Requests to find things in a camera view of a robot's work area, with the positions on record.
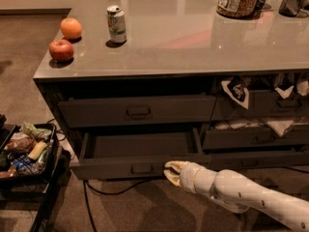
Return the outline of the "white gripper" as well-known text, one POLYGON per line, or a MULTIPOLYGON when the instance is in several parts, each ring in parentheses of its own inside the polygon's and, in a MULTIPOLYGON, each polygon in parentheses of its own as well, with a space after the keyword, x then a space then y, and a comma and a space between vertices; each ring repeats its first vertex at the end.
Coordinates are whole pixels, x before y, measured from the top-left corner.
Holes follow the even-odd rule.
POLYGON ((165 163, 163 173, 174 186, 181 186, 185 191, 198 194, 210 194, 216 172, 195 162, 171 160, 165 163))

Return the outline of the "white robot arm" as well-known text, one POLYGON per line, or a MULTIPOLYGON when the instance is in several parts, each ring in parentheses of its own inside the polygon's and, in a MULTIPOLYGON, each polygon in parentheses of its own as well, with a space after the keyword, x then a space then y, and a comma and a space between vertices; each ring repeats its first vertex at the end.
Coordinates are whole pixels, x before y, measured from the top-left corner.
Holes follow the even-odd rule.
POLYGON ((165 163, 163 173, 176 187, 204 195, 233 213, 254 208, 294 232, 309 232, 308 201, 260 186, 238 172, 217 172, 195 162, 173 160, 165 163))

